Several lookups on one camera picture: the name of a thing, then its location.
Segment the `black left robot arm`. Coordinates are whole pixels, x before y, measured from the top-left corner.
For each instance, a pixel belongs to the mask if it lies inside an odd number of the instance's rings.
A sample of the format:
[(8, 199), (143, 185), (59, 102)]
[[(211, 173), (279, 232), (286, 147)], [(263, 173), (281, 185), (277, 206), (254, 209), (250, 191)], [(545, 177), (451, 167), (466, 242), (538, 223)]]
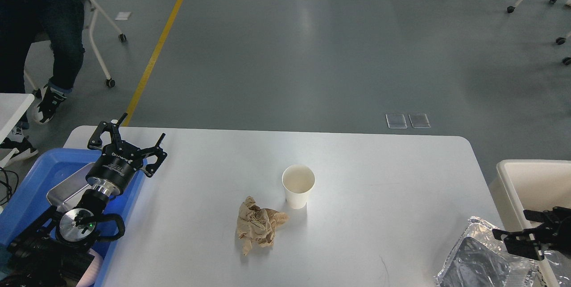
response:
[(153, 177), (167, 157), (161, 147), (165, 133), (147, 148), (122, 139), (120, 125), (126, 117), (124, 113), (117, 122), (100, 122), (88, 140), (87, 147), (100, 156), (87, 168), (78, 202), (70, 207), (51, 203), (8, 243), (3, 287), (77, 287), (95, 263), (90, 253), (94, 244), (124, 236), (123, 217), (106, 213), (106, 207), (138, 172)]

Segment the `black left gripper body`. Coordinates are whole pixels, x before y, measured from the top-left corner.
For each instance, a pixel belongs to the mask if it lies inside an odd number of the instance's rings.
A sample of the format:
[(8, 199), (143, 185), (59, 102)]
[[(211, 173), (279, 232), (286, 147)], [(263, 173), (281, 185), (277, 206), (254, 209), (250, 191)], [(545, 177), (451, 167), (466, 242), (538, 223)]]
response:
[(86, 181), (92, 187), (105, 188), (110, 195), (122, 195), (141, 167), (143, 158), (135, 154), (104, 153), (87, 172)]

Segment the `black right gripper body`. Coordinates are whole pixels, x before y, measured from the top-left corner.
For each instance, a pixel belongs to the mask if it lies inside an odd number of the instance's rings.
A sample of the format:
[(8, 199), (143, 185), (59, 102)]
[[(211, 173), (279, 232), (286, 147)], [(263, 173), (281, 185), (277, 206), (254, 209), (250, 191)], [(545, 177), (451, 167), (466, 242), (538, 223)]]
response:
[(541, 248), (570, 254), (571, 252), (571, 223), (563, 220), (558, 224), (541, 224), (538, 240)]

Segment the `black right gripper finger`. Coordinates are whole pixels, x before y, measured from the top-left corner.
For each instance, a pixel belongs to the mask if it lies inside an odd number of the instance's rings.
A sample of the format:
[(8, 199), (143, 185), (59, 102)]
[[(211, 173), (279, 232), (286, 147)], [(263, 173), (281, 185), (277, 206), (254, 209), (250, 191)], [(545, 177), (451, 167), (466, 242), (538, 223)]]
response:
[(571, 216), (571, 209), (562, 206), (554, 206), (551, 210), (534, 211), (523, 210), (524, 217), (531, 222), (542, 224), (561, 224), (564, 220)]
[(551, 229), (530, 228), (519, 232), (493, 229), (492, 234), (496, 240), (504, 243), (508, 253), (530, 260), (542, 261), (545, 256), (541, 244), (546, 244), (549, 241)]

